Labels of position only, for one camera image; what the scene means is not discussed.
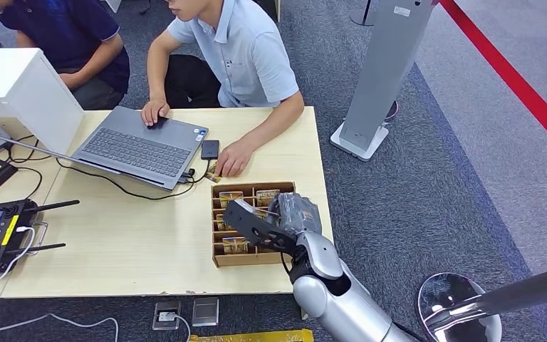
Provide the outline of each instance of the man's hand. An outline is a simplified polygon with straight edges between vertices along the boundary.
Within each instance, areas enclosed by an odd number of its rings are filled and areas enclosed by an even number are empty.
[[[59,75],[62,78],[62,81],[64,81],[64,84],[66,84],[66,87],[70,90],[75,90],[83,84],[77,73],[61,73]]]
[[[141,113],[142,120],[146,126],[154,125],[158,122],[158,117],[167,116],[170,109],[171,108],[165,99],[157,98],[150,100],[143,106]]]
[[[244,171],[256,148],[246,140],[238,140],[224,148],[217,160],[215,175],[235,177]]]

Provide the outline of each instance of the round metal base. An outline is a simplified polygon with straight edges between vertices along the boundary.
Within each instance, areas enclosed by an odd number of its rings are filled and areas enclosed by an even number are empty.
[[[374,26],[374,9],[371,9],[364,20],[364,10],[359,9],[351,13],[351,21],[361,26]]]
[[[443,331],[432,331],[427,317],[435,311],[484,294],[471,279],[454,273],[440,273],[428,278],[418,291],[418,314],[427,337],[436,342],[500,342],[502,325],[498,315],[457,324]]]

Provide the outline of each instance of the white cable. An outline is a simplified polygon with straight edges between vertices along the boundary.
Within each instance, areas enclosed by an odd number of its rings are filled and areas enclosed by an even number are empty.
[[[33,227],[18,227],[18,228],[16,228],[17,232],[25,232],[26,230],[30,230],[30,233],[31,233],[31,237],[30,237],[30,240],[28,241],[28,244],[26,245],[26,248],[18,256],[16,256],[13,260],[11,260],[11,262],[9,262],[9,265],[7,265],[7,269],[0,276],[0,280],[3,279],[9,273],[9,270],[14,265],[14,262],[18,261],[21,257],[23,257],[26,254],[26,252],[28,251],[28,249],[30,248],[30,246],[32,246],[32,243],[34,241],[34,236],[36,234],[34,228]]]
[[[8,329],[11,329],[11,328],[17,328],[19,326],[25,326],[26,324],[33,323],[33,322],[36,322],[36,321],[40,321],[41,319],[49,317],[49,316],[51,316],[55,319],[58,319],[60,321],[66,322],[66,323],[73,324],[74,326],[78,326],[78,327],[81,327],[81,328],[92,328],[92,327],[98,326],[98,325],[100,325],[100,324],[102,324],[106,321],[112,321],[112,322],[114,322],[114,327],[116,327],[116,332],[115,332],[115,335],[114,335],[114,342],[118,342],[118,322],[115,319],[113,319],[112,317],[108,317],[108,318],[103,319],[103,320],[101,320],[97,323],[94,323],[94,324],[80,324],[80,323],[73,322],[73,321],[71,321],[69,319],[66,319],[66,318],[61,318],[60,316],[57,316],[53,313],[48,313],[46,315],[42,315],[41,317],[37,317],[37,318],[31,319],[29,321],[24,321],[24,322],[20,322],[20,323],[16,323],[16,324],[11,324],[10,326],[4,326],[4,327],[0,328],[0,331],[8,330]]]
[[[180,320],[183,321],[183,323],[185,323],[185,326],[187,327],[187,341],[186,342],[189,342],[189,338],[192,337],[192,331],[189,329],[189,324],[187,323],[185,318],[177,315],[176,313],[173,314],[173,317],[174,318],[179,318]]]

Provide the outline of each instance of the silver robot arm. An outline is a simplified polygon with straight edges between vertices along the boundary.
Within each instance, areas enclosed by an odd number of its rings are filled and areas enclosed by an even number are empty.
[[[310,317],[338,342],[411,341],[322,236],[316,205],[299,194],[281,194],[269,210],[276,218],[260,219],[252,206],[238,199],[227,205],[224,221],[252,244],[293,257],[287,271],[294,298]]]
[[[313,232],[303,232],[297,237],[297,245],[305,247],[312,272],[294,275],[297,277],[293,281],[291,271],[294,298],[334,339],[338,342],[411,341],[372,300],[370,292],[338,257],[330,240]]]

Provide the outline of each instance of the gray laptop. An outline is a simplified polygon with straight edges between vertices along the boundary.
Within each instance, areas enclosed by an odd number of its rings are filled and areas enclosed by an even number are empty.
[[[136,110],[116,107],[72,157],[0,139],[173,190],[208,128],[166,118],[158,121],[149,129]]]

